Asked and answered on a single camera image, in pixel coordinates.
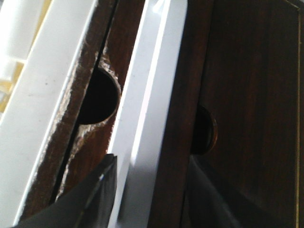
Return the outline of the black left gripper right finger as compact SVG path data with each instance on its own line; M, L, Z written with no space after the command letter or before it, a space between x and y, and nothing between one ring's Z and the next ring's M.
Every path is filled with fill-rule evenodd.
M190 156L188 164L182 227L240 227L240 222L207 176L207 170L196 155Z

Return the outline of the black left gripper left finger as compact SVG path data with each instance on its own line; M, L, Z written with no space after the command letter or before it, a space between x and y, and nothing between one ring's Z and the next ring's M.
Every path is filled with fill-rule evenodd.
M107 154L70 192L17 228L106 228L117 186L117 157Z

